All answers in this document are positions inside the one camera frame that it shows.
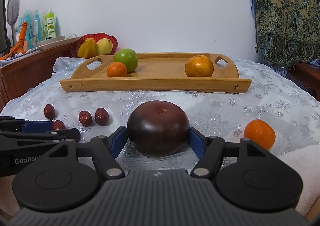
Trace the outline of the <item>wooden bamboo tray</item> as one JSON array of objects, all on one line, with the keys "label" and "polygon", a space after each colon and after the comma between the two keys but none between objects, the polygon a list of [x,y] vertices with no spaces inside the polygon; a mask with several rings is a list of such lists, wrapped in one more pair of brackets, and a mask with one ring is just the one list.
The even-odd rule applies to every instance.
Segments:
[{"label": "wooden bamboo tray", "polygon": [[61,80],[68,92],[88,91],[200,91],[205,93],[244,93],[252,81],[240,78],[235,63],[223,54],[207,53],[214,66],[211,77],[188,77],[185,63],[194,53],[139,53],[138,67],[126,77],[108,77],[113,55],[96,56],[83,62],[71,78]]}]

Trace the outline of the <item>dark wooden side table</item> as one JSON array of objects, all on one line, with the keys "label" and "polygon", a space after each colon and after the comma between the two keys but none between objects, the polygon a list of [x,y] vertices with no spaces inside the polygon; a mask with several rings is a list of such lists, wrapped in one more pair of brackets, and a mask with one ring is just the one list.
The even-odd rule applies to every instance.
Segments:
[{"label": "dark wooden side table", "polygon": [[290,71],[291,75],[301,81],[304,86],[315,91],[315,99],[319,101],[320,88],[320,70],[318,66],[306,63],[296,63],[295,67]]}]

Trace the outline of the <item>white snowflake tablecloth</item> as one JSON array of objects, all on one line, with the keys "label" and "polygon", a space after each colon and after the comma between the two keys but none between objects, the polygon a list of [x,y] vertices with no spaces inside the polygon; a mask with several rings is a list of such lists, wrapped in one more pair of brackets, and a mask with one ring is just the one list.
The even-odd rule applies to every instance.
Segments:
[{"label": "white snowflake tablecloth", "polygon": [[[132,111],[144,102],[159,100],[182,108],[190,125],[202,134],[217,135],[226,141],[239,141],[250,121],[263,120],[276,133],[271,153],[278,157],[319,145],[319,102],[265,65],[236,60],[240,76],[252,80],[248,91],[243,94],[195,91],[65,92],[60,81],[69,78],[81,63],[78,58],[58,58],[51,78],[9,101],[1,114],[18,119],[42,120],[44,106],[51,104],[57,119],[68,128],[78,128],[82,139],[88,141],[100,134],[111,134],[126,125]],[[106,126],[95,122],[98,108],[105,108],[109,114]],[[90,112],[93,125],[84,127],[80,124],[79,113],[82,110]]]}]

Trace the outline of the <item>dark purple passion fruit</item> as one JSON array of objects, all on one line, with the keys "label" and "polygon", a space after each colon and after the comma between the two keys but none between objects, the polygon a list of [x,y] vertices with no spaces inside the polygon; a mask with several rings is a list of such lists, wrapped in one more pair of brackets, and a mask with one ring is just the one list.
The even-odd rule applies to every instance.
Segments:
[{"label": "dark purple passion fruit", "polygon": [[145,102],[127,121],[127,135],[133,147],[155,158],[179,151],[190,138],[189,128],[186,113],[167,101]]}]

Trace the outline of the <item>yellow starfruit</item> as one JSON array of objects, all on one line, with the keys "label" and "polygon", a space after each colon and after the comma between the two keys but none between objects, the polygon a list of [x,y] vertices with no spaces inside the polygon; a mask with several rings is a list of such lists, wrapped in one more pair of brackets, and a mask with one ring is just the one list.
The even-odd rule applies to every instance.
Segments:
[{"label": "yellow starfruit", "polygon": [[97,56],[96,42],[93,38],[87,38],[78,49],[78,57],[89,59]]}]

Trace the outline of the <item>green patterned fringed shawl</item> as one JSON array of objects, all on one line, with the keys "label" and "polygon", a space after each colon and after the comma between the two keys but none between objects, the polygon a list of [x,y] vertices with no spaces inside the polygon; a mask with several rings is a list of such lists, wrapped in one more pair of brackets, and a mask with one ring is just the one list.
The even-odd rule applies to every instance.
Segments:
[{"label": "green patterned fringed shawl", "polygon": [[319,58],[319,0],[253,0],[256,50],[290,68]]}]

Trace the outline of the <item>white towel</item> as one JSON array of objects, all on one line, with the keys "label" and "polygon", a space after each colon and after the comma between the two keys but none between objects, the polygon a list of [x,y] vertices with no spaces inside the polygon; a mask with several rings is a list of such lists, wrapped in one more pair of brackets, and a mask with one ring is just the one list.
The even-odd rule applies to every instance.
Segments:
[{"label": "white towel", "polygon": [[296,211],[307,219],[315,218],[319,214],[319,145],[297,149],[278,158],[302,177],[303,191]]}]

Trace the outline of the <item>red jujube date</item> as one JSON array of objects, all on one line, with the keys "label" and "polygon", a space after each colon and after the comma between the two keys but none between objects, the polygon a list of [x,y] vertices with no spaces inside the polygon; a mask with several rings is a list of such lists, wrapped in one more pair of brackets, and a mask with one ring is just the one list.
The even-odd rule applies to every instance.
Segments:
[{"label": "red jujube date", "polygon": [[89,127],[93,125],[92,115],[90,114],[90,112],[82,110],[79,113],[79,122],[84,127]]},{"label": "red jujube date", "polygon": [[43,112],[44,116],[49,120],[52,120],[55,117],[55,108],[51,104],[47,104]]},{"label": "red jujube date", "polygon": [[64,130],[66,129],[65,124],[61,120],[55,120],[52,124],[52,130]]},{"label": "red jujube date", "polygon": [[106,126],[109,122],[109,114],[105,108],[98,108],[95,111],[95,122],[99,126]]}]

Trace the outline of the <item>small orange tangerine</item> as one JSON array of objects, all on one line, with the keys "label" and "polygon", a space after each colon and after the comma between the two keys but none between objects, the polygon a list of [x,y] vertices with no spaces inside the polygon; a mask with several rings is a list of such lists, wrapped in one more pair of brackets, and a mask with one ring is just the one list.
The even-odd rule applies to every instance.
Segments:
[{"label": "small orange tangerine", "polygon": [[252,120],[244,130],[244,137],[257,143],[262,148],[269,150],[276,141],[273,128],[263,120]]}]

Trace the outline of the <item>stack of papers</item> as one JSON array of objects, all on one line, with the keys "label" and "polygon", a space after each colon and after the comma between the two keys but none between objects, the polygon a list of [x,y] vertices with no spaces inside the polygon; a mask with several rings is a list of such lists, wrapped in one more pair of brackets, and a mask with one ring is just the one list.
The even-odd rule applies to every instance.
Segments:
[{"label": "stack of papers", "polygon": [[14,60],[17,60],[19,58],[22,58],[24,56],[27,56],[27,55],[35,53],[35,52],[40,52],[40,50],[38,48],[32,48],[30,50],[27,50],[25,53],[19,52],[19,53],[15,54],[15,55],[12,54],[6,59],[1,57],[1,61],[5,61],[5,62],[14,61]]}]

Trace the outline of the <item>orange tangerine on tray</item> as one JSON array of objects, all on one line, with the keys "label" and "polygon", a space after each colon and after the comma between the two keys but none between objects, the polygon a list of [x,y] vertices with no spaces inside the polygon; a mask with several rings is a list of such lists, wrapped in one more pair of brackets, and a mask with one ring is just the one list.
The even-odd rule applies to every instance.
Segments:
[{"label": "orange tangerine on tray", "polygon": [[114,62],[107,67],[106,74],[108,77],[125,77],[127,68],[122,62]]}]

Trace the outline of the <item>yellow mango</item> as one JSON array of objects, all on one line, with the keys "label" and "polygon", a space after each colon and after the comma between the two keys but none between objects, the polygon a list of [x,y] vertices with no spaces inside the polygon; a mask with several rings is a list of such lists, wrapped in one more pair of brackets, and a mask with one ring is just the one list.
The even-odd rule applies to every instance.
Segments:
[{"label": "yellow mango", "polygon": [[110,54],[113,49],[113,42],[111,39],[103,38],[96,43],[95,47],[98,56]]}]

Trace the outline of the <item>brown wooden cabinet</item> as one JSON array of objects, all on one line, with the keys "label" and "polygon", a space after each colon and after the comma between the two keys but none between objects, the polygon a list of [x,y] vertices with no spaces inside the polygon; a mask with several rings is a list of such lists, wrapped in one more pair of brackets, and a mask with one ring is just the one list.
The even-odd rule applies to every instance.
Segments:
[{"label": "brown wooden cabinet", "polygon": [[27,54],[20,60],[1,67],[1,109],[10,100],[22,96],[50,78],[56,59],[72,56],[73,41],[74,38],[68,39],[66,44]]}]

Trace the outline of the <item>blue spray bottle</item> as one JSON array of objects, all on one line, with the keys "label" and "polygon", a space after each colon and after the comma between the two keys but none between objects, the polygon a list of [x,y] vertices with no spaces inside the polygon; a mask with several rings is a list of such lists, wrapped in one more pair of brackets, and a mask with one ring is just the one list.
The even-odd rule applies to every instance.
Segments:
[{"label": "blue spray bottle", "polygon": [[24,21],[27,23],[27,31],[25,34],[25,41],[27,42],[27,48],[28,50],[32,49],[34,47],[33,45],[33,29],[32,29],[32,21],[31,21],[31,17],[30,17],[30,13],[29,10],[27,9],[25,11],[25,19]]},{"label": "blue spray bottle", "polygon": [[38,10],[35,11],[34,15],[34,39],[35,43],[42,41],[41,19]]}]

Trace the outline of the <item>green apple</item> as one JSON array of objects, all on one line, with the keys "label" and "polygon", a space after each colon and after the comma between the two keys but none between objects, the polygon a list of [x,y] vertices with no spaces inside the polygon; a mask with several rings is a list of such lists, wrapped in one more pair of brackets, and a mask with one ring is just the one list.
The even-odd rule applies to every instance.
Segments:
[{"label": "green apple", "polygon": [[121,62],[127,68],[127,73],[132,73],[138,67],[138,56],[133,49],[124,48],[116,52],[114,62]]}]

